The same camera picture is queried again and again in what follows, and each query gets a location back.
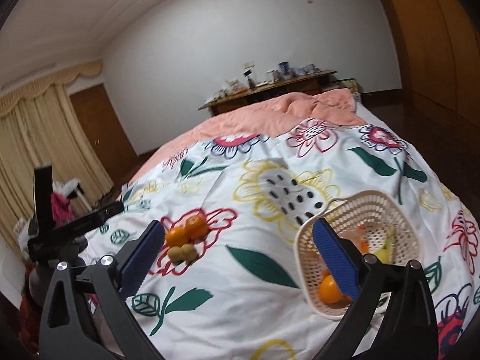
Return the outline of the yellow banana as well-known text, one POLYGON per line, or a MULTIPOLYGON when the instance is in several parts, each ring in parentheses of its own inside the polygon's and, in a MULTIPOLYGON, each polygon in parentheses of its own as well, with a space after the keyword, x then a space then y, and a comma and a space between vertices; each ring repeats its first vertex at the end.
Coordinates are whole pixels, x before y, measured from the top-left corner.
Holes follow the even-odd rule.
POLYGON ((393 244, 395 243, 395 229, 389 227, 385 231, 385 240, 380 249, 374 252, 377 259, 384 264, 389 264, 391 261, 391 254, 393 244))

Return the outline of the smooth orange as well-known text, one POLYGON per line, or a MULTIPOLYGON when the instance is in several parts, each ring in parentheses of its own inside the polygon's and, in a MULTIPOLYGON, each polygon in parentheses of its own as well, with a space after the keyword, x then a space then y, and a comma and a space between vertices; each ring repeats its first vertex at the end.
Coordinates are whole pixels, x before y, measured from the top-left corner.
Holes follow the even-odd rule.
POLYGON ((165 243, 168 247, 182 247, 190 242, 190 235, 183 226, 169 229, 165 235, 165 243))
POLYGON ((332 275, 323 278, 318 286, 317 295, 327 305, 338 303, 344 297, 332 275))

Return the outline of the plastic bag of oranges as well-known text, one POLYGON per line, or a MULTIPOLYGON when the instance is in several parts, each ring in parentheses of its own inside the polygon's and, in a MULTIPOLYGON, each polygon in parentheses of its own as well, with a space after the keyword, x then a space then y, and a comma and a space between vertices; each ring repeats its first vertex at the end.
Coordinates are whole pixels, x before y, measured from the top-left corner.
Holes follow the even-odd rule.
POLYGON ((366 226, 364 224, 350 228, 342 233, 342 238, 348 239, 362 254, 369 253, 366 226))

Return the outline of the cream plastic basket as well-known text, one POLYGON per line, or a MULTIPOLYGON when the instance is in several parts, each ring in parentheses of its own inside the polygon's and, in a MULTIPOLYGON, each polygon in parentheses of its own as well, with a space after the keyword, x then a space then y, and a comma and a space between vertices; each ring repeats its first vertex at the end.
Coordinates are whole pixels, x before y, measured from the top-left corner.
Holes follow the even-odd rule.
POLYGON ((372 252, 402 266, 422 260, 423 247, 417 231, 394 199, 379 190, 366 190, 349 197, 335 197, 303 224, 295 237, 294 254, 301 289, 314 313, 338 321, 346 313, 345 301, 327 305, 318 289, 327 276, 327 266, 312 239, 312 225, 324 218, 341 237, 353 242, 362 254, 372 252))

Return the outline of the mandarin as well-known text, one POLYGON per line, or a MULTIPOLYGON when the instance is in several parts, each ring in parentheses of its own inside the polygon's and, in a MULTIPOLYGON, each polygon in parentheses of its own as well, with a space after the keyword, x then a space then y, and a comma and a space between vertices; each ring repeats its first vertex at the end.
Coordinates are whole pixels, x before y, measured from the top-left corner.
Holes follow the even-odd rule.
POLYGON ((203 239, 209 233, 208 222, 202 215, 192 215, 185 221, 185 231, 192 242, 203 239))

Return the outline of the pink cloth on chair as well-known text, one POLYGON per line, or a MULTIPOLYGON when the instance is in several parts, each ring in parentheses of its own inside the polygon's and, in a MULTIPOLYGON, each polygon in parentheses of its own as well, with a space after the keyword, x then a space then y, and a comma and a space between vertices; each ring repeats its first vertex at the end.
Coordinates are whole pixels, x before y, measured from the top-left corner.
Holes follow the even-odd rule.
POLYGON ((76 218, 68 198, 53 192, 50 194, 50 202, 52 217, 57 227, 62 227, 76 218))

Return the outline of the beige curtain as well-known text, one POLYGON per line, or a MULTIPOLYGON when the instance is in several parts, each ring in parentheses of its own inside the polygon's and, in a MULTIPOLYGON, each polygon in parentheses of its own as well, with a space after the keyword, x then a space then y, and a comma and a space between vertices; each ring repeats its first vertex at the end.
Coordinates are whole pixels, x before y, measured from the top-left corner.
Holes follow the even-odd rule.
POLYGON ((55 180, 79 178, 90 204, 113 186, 66 92, 75 79, 96 77, 102 69, 99 60, 78 64, 1 96, 1 240, 15 252, 14 227, 33 212, 35 167, 52 165, 55 180))

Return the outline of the brown wooden door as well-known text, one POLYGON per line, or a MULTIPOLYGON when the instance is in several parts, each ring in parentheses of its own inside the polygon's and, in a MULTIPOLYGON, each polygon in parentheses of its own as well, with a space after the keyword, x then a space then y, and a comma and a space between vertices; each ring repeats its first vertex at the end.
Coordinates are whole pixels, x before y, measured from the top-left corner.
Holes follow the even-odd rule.
POLYGON ((116 185, 123 183, 137 154, 118 120, 103 84, 69 97, 76 117, 107 174, 116 185))

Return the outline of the left green longan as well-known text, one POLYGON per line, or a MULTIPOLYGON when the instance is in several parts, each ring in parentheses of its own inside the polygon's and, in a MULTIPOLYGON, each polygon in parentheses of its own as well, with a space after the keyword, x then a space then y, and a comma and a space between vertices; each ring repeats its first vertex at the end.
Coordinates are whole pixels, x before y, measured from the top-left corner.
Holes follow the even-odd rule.
POLYGON ((178 246, 170 247, 168 249, 168 258, 173 264, 182 263, 185 260, 182 248, 178 246))

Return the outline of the green longan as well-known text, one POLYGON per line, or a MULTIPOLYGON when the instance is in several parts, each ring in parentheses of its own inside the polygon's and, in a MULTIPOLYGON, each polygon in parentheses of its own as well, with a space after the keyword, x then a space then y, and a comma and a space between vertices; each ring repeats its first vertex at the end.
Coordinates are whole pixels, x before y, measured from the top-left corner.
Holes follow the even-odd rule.
POLYGON ((185 260, 182 248, 178 246, 170 247, 168 249, 168 258, 173 264, 182 263, 185 260))
POLYGON ((193 244, 189 244, 189 243, 182 245, 181 254, 182 254, 183 260, 187 264, 191 264, 199 258, 198 251, 196 250, 193 244))

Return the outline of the right green longan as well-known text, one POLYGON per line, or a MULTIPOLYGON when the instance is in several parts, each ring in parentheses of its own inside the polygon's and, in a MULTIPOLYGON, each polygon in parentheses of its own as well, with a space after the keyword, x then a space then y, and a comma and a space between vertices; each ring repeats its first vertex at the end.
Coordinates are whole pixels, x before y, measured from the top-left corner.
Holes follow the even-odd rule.
POLYGON ((183 260, 187 264, 191 264, 199 258, 198 251, 196 250, 193 244, 189 244, 189 243, 182 245, 181 254, 182 254, 183 260))

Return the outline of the floral white bed sheet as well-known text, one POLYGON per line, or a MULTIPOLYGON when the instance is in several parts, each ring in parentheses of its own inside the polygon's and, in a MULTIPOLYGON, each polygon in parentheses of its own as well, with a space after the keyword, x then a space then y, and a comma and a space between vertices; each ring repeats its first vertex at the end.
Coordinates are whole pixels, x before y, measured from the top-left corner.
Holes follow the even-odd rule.
POLYGON ((337 323, 315 313, 301 289, 295 236, 344 197, 380 190, 342 210, 340 222, 383 246, 395 202, 412 224, 399 228, 392 262, 421 261, 433 297, 439 356, 479 309, 479 225, 417 149, 379 124, 305 119, 280 136, 200 141, 128 185, 123 213, 87 236, 83 258, 117 253, 158 220, 166 230, 202 217, 208 235, 195 262, 162 248, 129 310, 166 359, 311 359, 337 323))

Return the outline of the pink quilt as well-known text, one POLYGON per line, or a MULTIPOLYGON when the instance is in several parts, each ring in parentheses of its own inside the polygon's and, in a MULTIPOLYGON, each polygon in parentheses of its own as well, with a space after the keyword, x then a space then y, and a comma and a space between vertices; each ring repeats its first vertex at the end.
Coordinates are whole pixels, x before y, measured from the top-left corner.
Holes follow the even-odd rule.
POLYGON ((307 118, 323 119, 335 125, 346 126, 366 123, 356 114, 356 102, 347 88, 336 88, 317 95, 299 92, 284 94, 213 116, 182 133, 156 150, 130 181, 137 181, 159 164, 168 161, 175 163, 174 155, 198 141, 239 133, 277 137, 307 118))

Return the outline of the wooden sideboard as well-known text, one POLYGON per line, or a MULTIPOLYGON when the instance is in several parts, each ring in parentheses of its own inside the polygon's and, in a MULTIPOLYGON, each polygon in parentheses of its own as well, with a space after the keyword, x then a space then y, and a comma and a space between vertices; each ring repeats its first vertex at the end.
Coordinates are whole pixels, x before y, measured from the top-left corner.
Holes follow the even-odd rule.
POLYGON ((211 116, 218 116, 238 108, 263 102, 283 94, 300 92, 309 95, 320 94, 327 90, 335 80, 334 70, 321 70, 305 76, 298 76, 289 80, 282 80, 267 84, 256 89, 248 89, 240 94, 230 95, 221 99, 212 100, 199 108, 199 111, 208 110, 211 116))

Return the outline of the wooden wardrobe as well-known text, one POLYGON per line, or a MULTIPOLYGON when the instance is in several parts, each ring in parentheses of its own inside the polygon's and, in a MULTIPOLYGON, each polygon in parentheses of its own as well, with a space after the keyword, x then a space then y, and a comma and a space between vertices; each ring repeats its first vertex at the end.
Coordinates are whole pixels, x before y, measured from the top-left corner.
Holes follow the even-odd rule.
POLYGON ((479 125, 479 30, 459 0, 381 0, 406 107, 479 125))

